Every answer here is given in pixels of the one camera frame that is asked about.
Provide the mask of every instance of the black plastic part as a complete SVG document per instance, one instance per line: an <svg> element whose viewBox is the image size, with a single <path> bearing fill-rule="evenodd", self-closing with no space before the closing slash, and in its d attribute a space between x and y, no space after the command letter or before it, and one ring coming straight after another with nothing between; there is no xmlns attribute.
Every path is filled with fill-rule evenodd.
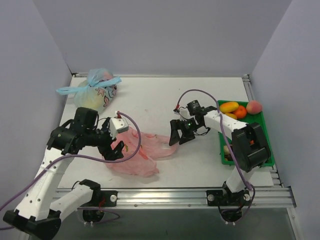
<svg viewBox="0 0 320 240"><path fill-rule="evenodd" d="M250 123L246 127L236 129L231 136L233 153L243 171L248 173L270 158L271 151L266 136L258 123Z"/></svg>
<svg viewBox="0 0 320 240"><path fill-rule="evenodd" d="M6 211L3 221L41 240L52 240L61 226L60 211L50 210L48 217L39 221L35 221L35 217L24 218L18 213L18 210Z"/></svg>
<svg viewBox="0 0 320 240"><path fill-rule="evenodd" d="M115 190L102 191L102 197L105 199L104 204L101 207L115 207L117 206L117 200L112 202L110 197L114 195L118 199L118 192Z"/></svg>
<svg viewBox="0 0 320 240"><path fill-rule="evenodd" d="M199 128L205 127L205 119L204 116L213 110L217 110L214 106L201 107L198 100L193 100L187 104L187 109L189 111L190 116L194 116L194 118L185 119L185 120L171 120L170 127L170 140L169 146L172 146L176 143L184 144L195 139L195 134Z"/></svg>
<svg viewBox="0 0 320 240"><path fill-rule="evenodd" d="M98 223L104 218L104 216L105 212L99 210L83 210L82 212L83 220L88 223Z"/></svg>
<svg viewBox="0 0 320 240"><path fill-rule="evenodd" d="M221 217L228 222L238 221L242 217L242 208L228 209L228 211L223 211L220 209Z"/></svg>
<svg viewBox="0 0 320 240"><path fill-rule="evenodd" d="M244 195L249 194L248 190L231 193L228 188L223 185L222 189L207 190L207 205L211 207L226 207L226 206L248 206L250 201L244 199ZM213 201L208 200L208 196L213 195Z"/></svg>
<svg viewBox="0 0 320 240"><path fill-rule="evenodd" d="M189 111L190 116L194 116L201 111L201 106L198 100L193 100L186 105L186 108Z"/></svg>
<svg viewBox="0 0 320 240"><path fill-rule="evenodd" d="M197 130L197 124L193 118L181 121L181 120L171 120L171 134L169 140L169 146L176 143L184 144L195 139L194 132Z"/></svg>
<svg viewBox="0 0 320 240"><path fill-rule="evenodd" d="M77 132L84 132L85 129L93 129L98 117L96 110L78 107L75 111L74 120L70 124L70 128Z"/></svg>
<svg viewBox="0 0 320 240"><path fill-rule="evenodd" d="M109 132L110 117L106 118L101 129L96 129L98 112L89 108L79 107L74 119L66 121L62 126L51 132L47 149L61 150L61 154L77 154L85 146L98 147L105 160L114 161L124 157L122 149L125 144L120 141L112 149L111 144L116 140Z"/></svg>
<svg viewBox="0 0 320 240"><path fill-rule="evenodd" d="M92 198L89 202L83 205L83 207L99 207L102 200L104 200L104 204L100 207L115 207L117 205L117 201L112 202L110 197L115 195L118 197L118 192L115 190L106 190L101 191L101 185L95 181L91 181L88 179L82 180L79 185L88 186L93 190Z"/></svg>
<svg viewBox="0 0 320 240"><path fill-rule="evenodd" d="M178 122L179 120L171 120L170 127L171 127L171 134L169 140L169 146L175 145L180 141L180 135L178 132Z"/></svg>

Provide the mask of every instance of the orange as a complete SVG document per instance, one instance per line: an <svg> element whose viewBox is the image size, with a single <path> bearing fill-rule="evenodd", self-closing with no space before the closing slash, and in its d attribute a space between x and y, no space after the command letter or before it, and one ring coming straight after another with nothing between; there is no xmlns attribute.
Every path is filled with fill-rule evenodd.
<svg viewBox="0 0 320 240"><path fill-rule="evenodd" d="M234 115L236 115L237 119L243 119L247 115L247 110L244 106L239 106L237 110L232 112Z"/></svg>

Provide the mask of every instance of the yellow mango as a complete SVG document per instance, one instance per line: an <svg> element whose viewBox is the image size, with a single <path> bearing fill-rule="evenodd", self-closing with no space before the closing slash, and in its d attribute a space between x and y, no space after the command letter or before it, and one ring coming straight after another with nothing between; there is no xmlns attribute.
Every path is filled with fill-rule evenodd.
<svg viewBox="0 0 320 240"><path fill-rule="evenodd" d="M229 101L220 105L220 111L223 114L231 113L237 110L238 107L239 107L239 104L236 101Z"/></svg>
<svg viewBox="0 0 320 240"><path fill-rule="evenodd" d="M234 115L233 113L226 112L225 115L227 115L227 116L229 116L230 118L233 118L233 119L235 119L235 120L238 119L237 116Z"/></svg>

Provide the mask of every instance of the mango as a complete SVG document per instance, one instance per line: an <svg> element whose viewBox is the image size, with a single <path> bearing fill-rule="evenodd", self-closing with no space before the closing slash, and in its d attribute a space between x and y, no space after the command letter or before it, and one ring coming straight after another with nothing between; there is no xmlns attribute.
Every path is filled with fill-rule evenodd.
<svg viewBox="0 0 320 240"><path fill-rule="evenodd" d="M246 111L249 114L258 114L262 111L262 104L256 100L252 100L247 104Z"/></svg>
<svg viewBox="0 0 320 240"><path fill-rule="evenodd" d="M235 120L238 119L237 116L236 116L235 114L233 114L233 113L226 112L225 115L227 115L227 116L229 116L230 118L233 118L233 119L235 119Z"/></svg>
<svg viewBox="0 0 320 240"><path fill-rule="evenodd" d="M220 105L220 111L223 114L231 113L231 112L237 110L238 107L239 107L239 104L236 101L229 101L229 102L225 102Z"/></svg>

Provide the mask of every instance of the metal bracket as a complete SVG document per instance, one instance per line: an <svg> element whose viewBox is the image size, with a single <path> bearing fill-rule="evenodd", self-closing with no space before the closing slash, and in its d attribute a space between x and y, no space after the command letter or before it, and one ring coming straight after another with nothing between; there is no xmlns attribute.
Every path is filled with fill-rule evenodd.
<svg viewBox="0 0 320 240"><path fill-rule="evenodd" d="M207 190L205 193L207 205L210 207L237 207L239 205L248 206L251 199L248 190L231 193L231 195L227 195L223 189Z"/></svg>
<svg viewBox="0 0 320 240"><path fill-rule="evenodd" d="M115 207L117 206L118 192L115 190L102 190L102 198L104 198L104 203L97 207Z"/></svg>
<svg viewBox="0 0 320 240"><path fill-rule="evenodd" d="M242 81L243 81L244 83L251 83L250 74L243 75L243 76L242 76Z"/></svg>
<svg viewBox="0 0 320 240"><path fill-rule="evenodd" d="M62 198L70 188L58 188L53 200ZM221 188L133 188L117 189L117 209L206 209L209 190ZM101 192L114 191L104 188ZM288 187L256 187L253 208L294 208L295 202Z"/></svg>
<svg viewBox="0 0 320 240"><path fill-rule="evenodd" d="M287 208L292 230L296 240L304 240L303 232L298 221L298 215L295 208Z"/></svg>

